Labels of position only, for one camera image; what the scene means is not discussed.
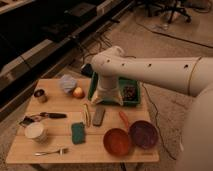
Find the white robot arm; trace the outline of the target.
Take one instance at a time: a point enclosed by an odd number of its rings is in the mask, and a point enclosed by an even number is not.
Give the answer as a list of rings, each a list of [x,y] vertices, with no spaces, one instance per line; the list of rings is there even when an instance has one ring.
[[[213,58],[127,58],[112,46],[91,60],[98,74],[92,96],[97,104],[108,98],[122,104],[118,79],[126,77],[195,98],[181,139],[175,171],[213,171]]]

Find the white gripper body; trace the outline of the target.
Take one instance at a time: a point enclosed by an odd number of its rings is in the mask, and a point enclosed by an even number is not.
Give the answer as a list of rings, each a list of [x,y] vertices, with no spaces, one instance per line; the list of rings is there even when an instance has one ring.
[[[110,101],[115,102],[119,105],[123,105],[123,99],[118,88],[103,89],[98,87],[91,98],[91,102],[93,104],[98,104],[103,101]]]

